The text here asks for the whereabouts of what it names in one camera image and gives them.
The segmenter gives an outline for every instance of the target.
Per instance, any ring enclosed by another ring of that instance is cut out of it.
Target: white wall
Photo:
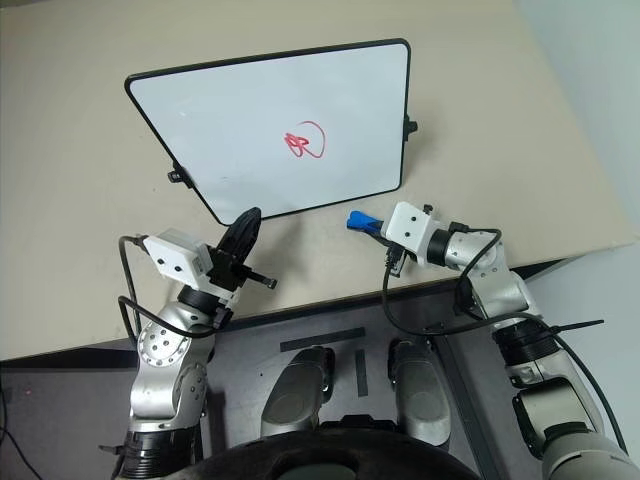
[[[515,1],[640,231],[640,2]],[[604,327],[566,333],[565,338],[603,387],[637,463],[639,267],[640,245],[634,245],[580,258],[529,283],[550,322],[607,321]]]

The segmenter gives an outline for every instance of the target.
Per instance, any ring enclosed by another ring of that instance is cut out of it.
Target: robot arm
[[[507,374],[519,389],[513,407],[527,447],[543,460],[543,478],[640,478],[622,448],[604,436],[600,412],[567,350],[540,320],[524,281],[508,269],[501,233],[458,223],[445,228],[431,210],[400,202],[384,221],[380,237],[403,249],[390,271],[399,276],[409,255],[421,266],[463,272],[472,297],[467,304],[489,323]],[[589,476],[594,472],[601,476]]]
[[[276,286],[243,264],[257,239],[260,215],[257,208],[245,212],[215,248],[176,230],[143,240],[159,272],[183,288],[157,316],[129,298],[118,299],[126,322],[127,307],[150,320],[137,338],[140,361],[114,471],[118,478],[162,477],[192,463],[214,333],[233,315],[245,280]]]

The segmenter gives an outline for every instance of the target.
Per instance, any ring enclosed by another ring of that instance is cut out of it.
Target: black whiteboard frame
[[[290,51],[287,51],[287,52],[267,53],[267,54],[263,54],[263,55],[251,55],[251,56],[248,56],[248,57],[231,58],[231,59],[227,59],[227,60],[216,60],[216,61],[213,61],[213,62],[196,63],[196,64],[191,64],[191,65],[183,65],[183,66],[179,66],[179,67],[163,68],[163,69],[159,69],[159,70],[151,70],[149,72],[135,73],[135,74],[129,75],[124,81],[124,89],[127,92],[127,96],[131,99],[131,101],[135,105],[136,109],[138,110],[138,112],[140,113],[140,115],[142,116],[144,121],[147,123],[147,125],[149,126],[149,128],[151,129],[153,134],[156,136],[156,139],[160,142],[160,144],[165,149],[167,154],[169,154],[169,157],[171,157],[171,160],[173,162],[174,170],[180,174],[180,176],[182,177],[182,181],[187,185],[188,188],[191,188],[191,189],[193,189],[194,192],[196,192],[196,195],[198,195],[198,197],[200,198],[202,203],[204,203],[204,205],[207,207],[207,210],[209,210],[211,215],[213,215],[213,218],[215,218],[218,223],[220,223],[221,225],[229,226],[230,224],[226,224],[226,223],[223,223],[222,221],[220,221],[218,216],[213,211],[213,206],[209,205],[209,203],[204,199],[202,194],[198,191],[196,186],[191,181],[191,179],[189,177],[189,174],[188,174],[188,171],[176,159],[176,157],[173,155],[173,152],[171,151],[171,149],[168,147],[168,145],[162,139],[162,137],[160,136],[160,134],[158,133],[156,128],[153,126],[153,123],[151,122],[151,120],[149,119],[149,117],[147,116],[145,111],[142,109],[142,107],[140,106],[140,104],[136,100],[135,96],[133,95],[133,92],[131,91],[131,85],[133,84],[133,82],[135,82],[137,80],[143,80],[143,79],[148,79],[148,78],[153,78],[153,77],[159,77],[159,76],[163,76],[163,75],[172,75],[172,74],[175,74],[175,73],[190,72],[190,71],[193,71],[193,70],[203,70],[203,69],[208,69],[208,68],[224,67],[224,66],[228,66],[228,65],[238,65],[238,64],[242,64],[242,63],[260,62],[260,61],[264,61],[264,60],[275,60],[275,59],[279,59],[279,58],[298,57],[298,56],[303,56],[303,55],[313,55],[313,54],[317,54],[317,53],[328,53],[328,52],[336,52],[336,51],[342,51],[342,50],[355,50],[355,49],[362,49],[362,48],[379,47],[379,46],[383,46],[383,45],[404,45],[405,48],[407,49],[407,78],[406,78],[405,90],[404,90],[404,122],[405,122],[405,124],[404,124],[404,127],[403,127],[403,131],[404,131],[403,138],[400,141],[401,142],[401,150],[400,150],[400,179],[398,180],[398,185],[396,187],[394,187],[394,188],[389,189],[389,190],[383,190],[383,191],[380,191],[380,192],[370,193],[370,194],[367,194],[367,195],[361,195],[359,197],[345,198],[344,200],[338,200],[338,201],[335,201],[335,202],[325,203],[325,204],[322,204],[322,205],[315,205],[313,207],[301,208],[299,210],[292,210],[292,211],[289,211],[289,212],[284,212],[284,213],[279,213],[277,215],[271,215],[271,216],[268,216],[268,217],[264,217],[263,220],[266,220],[266,219],[269,219],[269,218],[276,218],[276,217],[282,217],[284,215],[291,215],[291,214],[294,214],[294,213],[300,213],[300,212],[304,212],[304,211],[307,211],[307,210],[312,210],[314,208],[327,207],[329,205],[336,205],[336,204],[342,203],[342,202],[348,202],[348,201],[351,201],[351,200],[358,200],[360,198],[372,197],[374,195],[380,195],[382,193],[389,193],[389,192],[396,191],[396,190],[398,190],[400,188],[400,186],[402,185],[402,175],[403,175],[403,170],[404,170],[403,169],[403,167],[404,167],[404,144],[406,143],[407,135],[409,133],[408,130],[407,130],[407,128],[408,128],[408,125],[407,125],[407,122],[408,122],[407,104],[408,104],[408,101],[409,101],[409,69],[411,67],[411,46],[409,45],[409,42],[407,42],[404,38],[390,38],[390,39],[386,39],[386,40],[373,40],[373,41],[367,41],[367,42],[348,43],[348,44],[343,44],[343,45],[332,45],[332,46],[328,46],[328,47],[316,47],[316,48],[306,48],[306,49],[302,49],[302,50],[290,50]]]

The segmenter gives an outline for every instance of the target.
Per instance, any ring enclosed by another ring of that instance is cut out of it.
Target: beige table
[[[239,317],[380,289],[384,249],[345,229],[349,211],[398,200],[443,220],[504,231],[513,266],[633,241],[550,68],[502,1],[50,0],[1,14],[0,358],[125,336],[116,240],[173,226],[223,232],[123,89],[134,72],[314,46],[403,37],[412,47],[402,187],[264,222]],[[141,301],[170,292],[135,255]],[[452,276],[405,269],[394,286]]]

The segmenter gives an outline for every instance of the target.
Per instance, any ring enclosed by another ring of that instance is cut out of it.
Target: black cable
[[[502,231],[498,230],[497,228],[469,228],[467,229],[466,232],[487,232],[487,233],[493,233],[494,236],[491,239],[491,241],[489,243],[487,243],[478,253],[475,257],[473,257],[471,259],[471,261],[467,264],[467,266],[464,268],[464,270],[462,270],[462,273],[460,274],[460,277],[458,277],[458,281],[456,282],[456,286],[455,286],[455,290],[454,290],[454,303],[455,305],[460,305],[460,300],[461,300],[461,286],[463,284],[463,282],[465,282],[468,278],[469,278],[469,272],[476,266],[476,264],[480,261],[480,259],[489,251],[491,250],[502,238]],[[475,313],[471,312],[471,311],[466,311],[465,312],[467,315],[469,315],[471,318],[475,319],[475,320],[483,320],[482,317],[476,315]]]
[[[124,448],[118,454],[118,459],[116,460],[116,464],[113,467],[113,471],[111,472],[110,480],[116,480],[118,475],[120,475],[120,470],[122,469],[122,464],[124,463]]]
[[[141,307],[131,299],[122,295],[118,297],[118,305],[120,306],[120,313],[122,314],[122,320],[124,321],[125,325],[129,325],[129,328],[131,328],[131,326],[130,326],[129,314],[127,313],[127,307],[130,307],[134,312],[141,313],[142,315],[147,317],[149,320],[151,320],[154,323],[157,323],[161,327],[166,328],[167,330],[173,333],[177,333],[178,335],[182,335],[183,337],[206,338],[218,332],[217,328],[208,328],[204,332],[188,332],[187,330],[182,330],[181,328],[174,327],[170,323],[165,322],[163,319],[161,319],[157,315],[151,313],[146,308]]]
[[[546,328],[550,328],[542,320],[538,320],[538,321],[540,322],[541,325],[544,325]],[[616,416],[613,413],[613,408],[611,408],[611,405],[609,404],[607,397],[602,391],[602,388],[600,388],[600,385],[596,381],[596,378],[589,371],[589,369],[584,364],[582,359],[578,356],[578,354],[567,344],[567,342],[565,342],[562,338],[560,338],[560,336],[557,333],[553,334],[553,338],[556,342],[558,342],[558,344],[562,348],[565,349],[565,351],[569,354],[569,356],[575,362],[575,364],[578,365],[578,368],[582,370],[582,373],[584,373],[584,376],[587,377],[587,380],[589,380],[589,383],[593,387],[593,390],[596,392],[596,395],[598,395],[598,398],[600,399],[600,403],[602,404],[604,411],[607,413],[607,417],[609,417],[609,423],[611,423],[611,428],[613,429],[613,434],[616,437],[618,446],[622,449],[624,453],[629,454],[629,452],[627,451],[627,444],[624,441],[624,437],[622,436],[622,431],[620,430],[620,425],[618,425],[618,420],[616,419]]]
[[[16,441],[15,438],[13,438],[13,435],[11,435],[11,432],[9,432],[9,430],[7,430],[4,427],[0,427],[0,430],[2,430],[3,434],[6,434],[7,437],[9,437],[9,440],[11,440],[11,442],[13,443],[13,446],[16,449],[16,452],[18,452],[18,455],[20,455],[20,458],[22,459],[22,461],[24,462],[24,464],[26,465],[26,467],[31,470],[31,473],[33,473],[33,475],[38,478],[39,480],[43,480],[42,477],[40,476],[40,474],[36,471],[35,468],[33,468],[33,465],[31,465],[29,463],[29,460],[27,460],[27,457],[24,456],[24,453],[22,453],[22,449],[20,448],[20,446],[18,445],[18,442]]]
[[[136,296],[136,287],[133,284],[133,277],[131,276],[131,269],[129,268],[129,261],[127,259],[127,249],[126,244],[132,243],[133,245],[144,249],[144,244],[142,241],[146,237],[130,237],[124,235],[118,239],[118,251],[120,252],[120,262],[122,263],[122,269],[124,270],[124,278],[127,281],[127,288],[129,289],[129,297],[135,302],[138,303],[138,298]],[[125,323],[125,328],[127,329],[127,335],[129,336],[129,340],[135,347],[137,345],[137,335],[142,331],[142,325],[140,323],[140,313],[134,310],[133,319],[136,325],[136,331],[134,333],[131,328],[131,324],[129,322]]]
[[[478,254],[475,257],[473,257],[471,262],[469,262],[469,264],[464,268],[464,270],[460,274],[460,277],[458,278],[458,281],[456,282],[456,286],[455,286],[455,290],[454,290],[454,302],[458,306],[460,306],[460,296],[461,296],[460,286],[461,286],[462,282],[465,281],[468,278],[469,272],[471,271],[471,269],[473,269],[473,267],[475,267],[475,265],[482,258],[482,256],[484,254],[486,254],[494,245],[496,245],[500,241],[500,238],[502,238],[502,232],[500,230],[498,230],[498,229],[469,229],[467,231],[468,232],[485,231],[485,232],[488,232],[488,233],[493,233],[495,235],[494,235],[493,239],[491,239],[491,241],[489,243],[487,243],[487,245],[485,245],[478,252]],[[466,313],[470,317],[476,319],[477,321],[476,322],[472,322],[472,323],[468,323],[466,325],[461,325],[459,327],[453,327],[453,328],[448,328],[448,329],[441,329],[441,330],[435,330],[435,331],[433,331],[433,330],[429,331],[428,329],[425,329],[425,331],[423,331],[423,332],[413,332],[411,330],[408,330],[408,329],[402,327],[398,323],[398,320],[394,317],[393,313],[391,312],[391,309],[389,308],[388,286],[389,286],[389,275],[391,273],[391,268],[392,268],[392,262],[387,262],[387,266],[385,268],[385,273],[384,273],[384,278],[383,278],[383,281],[382,281],[382,308],[383,308],[384,313],[385,313],[387,319],[389,320],[389,322],[391,322],[391,324],[394,327],[396,327],[398,330],[400,330],[400,331],[402,331],[404,333],[407,333],[409,335],[416,335],[416,336],[420,336],[420,337],[435,337],[435,336],[441,336],[441,335],[455,335],[457,333],[468,332],[468,331],[471,331],[471,330],[475,330],[477,328],[487,327],[487,326],[490,326],[490,325],[492,325],[494,323],[502,322],[504,320],[509,320],[509,319],[512,319],[512,318],[526,318],[526,319],[529,319],[529,320],[536,321],[540,325],[542,325],[543,328],[545,328],[551,334],[551,336],[554,338],[554,340],[567,352],[569,357],[571,357],[571,359],[575,362],[575,364],[578,366],[578,368],[582,371],[584,376],[587,378],[587,380],[589,381],[589,383],[593,387],[593,390],[596,392],[596,395],[600,399],[600,403],[602,404],[602,407],[604,408],[605,412],[607,413],[607,417],[609,417],[609,422],[611,423],[611,428],[613,429],[614,435],[616,437],[616,441],[618,442],[618,446],[625,453],[628,453],[627,452],[627,445],[626,445],[626,443],[624,441],[624,437],[622,436],[622,431],[620,430],[620,425],[618,424],[618,421],[617,421],[617,419],[615,417],[615,414],[613,413],[613,409],[611,408],[611,405],[609,404],[609,401],[607,400],[607,397],[605,396],[604,392],[602,391],[602,388],[600,388],[600,385],[596,381],[595,377],[589,371],[589,369],[584,364],[582,359],[578,356],[578,354],[569,346],[569,344],[567,344],[567,342],[565,342],[558,335],[558,333],[561,332],[561,331],[573,330],[573,329],[576,329],[576,328],[583,328],[583,327],[588,327],[588,326],[592,326],[592,325],[597,325],[597,324],[600,324],[600,323],[604,323],[604,320],[595,320],[595,321],[591,321],[591,322],[575,323],[575,324],[572,324],[572,325],[550,327],[549,325],[546,324],[546,322],[544,322],[544,320],[542,320],[541,316],[533,315],[531,313],[513,312],[513,313],[507,313],[507,314],[503,314],[503,315],[496,315],[496,316],[491,317],[491,318],[483,319],[482,317],[480,317],[479,315],[476,315],[475,313],[473,313],[469,309],[462,309],[462,311],[464,313]]]
[[[469,332],[471,330],[475,330],[477,328],[488,327],[493,325],[494,323],[503,322],[505,320],[510,320],[512,318],[529,318],[538,320],[540,317],[537,315],[533,315],[531,313],[526,312],[513,312],[513,313],[504,313],[502,315],[497,315],[492,318],[482,319],[479,322],[470,322],[465,325],[460,325],[459,327],[452,328],[443,328],[443,329],[434,329],[429,330],[425,329],[422,332],[414,332],[412,330],[408,330],[400,325],[396,317],[391,312],[389,308],[389,298],[388,298],[388,286],[389,286],[389,275],[391,273],[391,264],[387,265],[387,268],[384,272],[384,279],[382,281],[382,309],[384,313],[391,322],[391,324],[396,327],[401,332],[404,332],[409,335],[415,335],[419,337],[438,337],[442,335],[455,335],[456,333]]]

